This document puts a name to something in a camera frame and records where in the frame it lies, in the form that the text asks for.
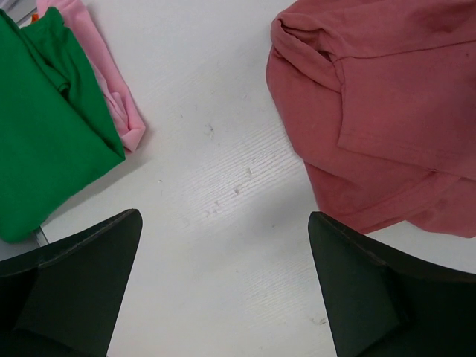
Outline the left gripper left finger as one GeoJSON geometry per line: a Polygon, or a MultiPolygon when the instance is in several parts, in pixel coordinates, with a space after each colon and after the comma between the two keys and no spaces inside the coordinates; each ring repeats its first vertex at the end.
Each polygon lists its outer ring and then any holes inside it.
{"type": "Polygon", "coordinates": [[[128,209],[1,262],[2,356],[106,356],[143,227],[128,209]]]}

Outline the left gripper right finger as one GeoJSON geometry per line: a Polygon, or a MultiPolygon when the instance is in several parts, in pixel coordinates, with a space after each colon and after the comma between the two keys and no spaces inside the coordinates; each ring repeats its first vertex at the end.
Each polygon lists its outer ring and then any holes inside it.
{"type": "Polygon", "coordinates": [[[474,356],[475,275],[313,212],[312,256],[338,356],[474,356]]]}

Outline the red t shirt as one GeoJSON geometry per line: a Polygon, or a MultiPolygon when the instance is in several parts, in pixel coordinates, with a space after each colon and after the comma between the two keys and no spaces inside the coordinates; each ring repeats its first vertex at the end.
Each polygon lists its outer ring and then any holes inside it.
{"type": "Polygon", "coordinates": [[[321,211],[475,236],[473,1],[297,1],[266,82],[321,211]]]}

